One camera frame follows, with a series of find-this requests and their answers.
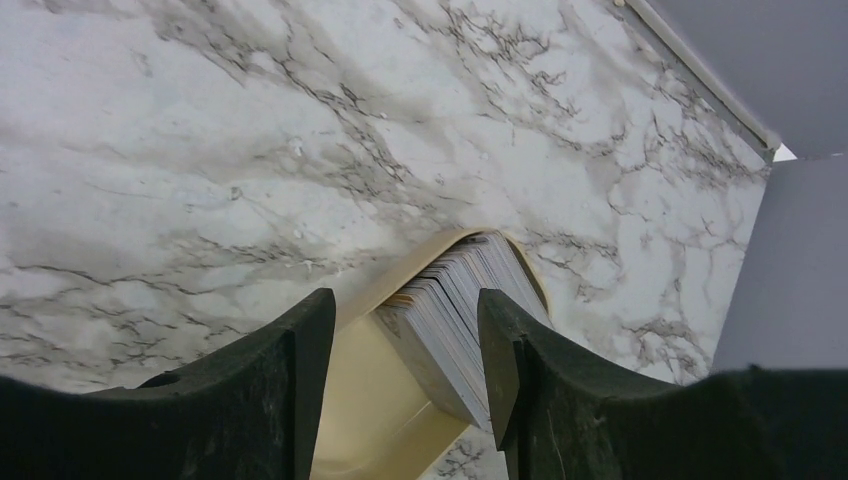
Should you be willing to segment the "beige oval card tray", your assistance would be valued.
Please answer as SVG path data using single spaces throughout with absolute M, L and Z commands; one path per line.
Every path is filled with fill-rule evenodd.
M 375 314 L 427 262 L 459 240 L 484 231 L 498 230 L 460 229 L 433 235 L 339 307 L 313 478 L 418 479 L 464 432 L 491 432 L 440 410 L 427 397 Z M 545 288 L 525 252 L 503 234 L 519 251 L 549 313 Z

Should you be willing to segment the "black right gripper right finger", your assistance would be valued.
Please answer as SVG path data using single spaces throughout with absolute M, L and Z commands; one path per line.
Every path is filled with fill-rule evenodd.
M 843 479 L 847 374 L 745 370 L 680 386 L 619 366 L 484 289 L 491 425 L 512 479 Z

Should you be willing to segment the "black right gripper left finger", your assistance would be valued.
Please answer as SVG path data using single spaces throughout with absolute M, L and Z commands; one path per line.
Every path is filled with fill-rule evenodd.
M 5 479 L 306 479 L 336 317 L 320 288 L 276 320 L 140 386 L 1 381 Z

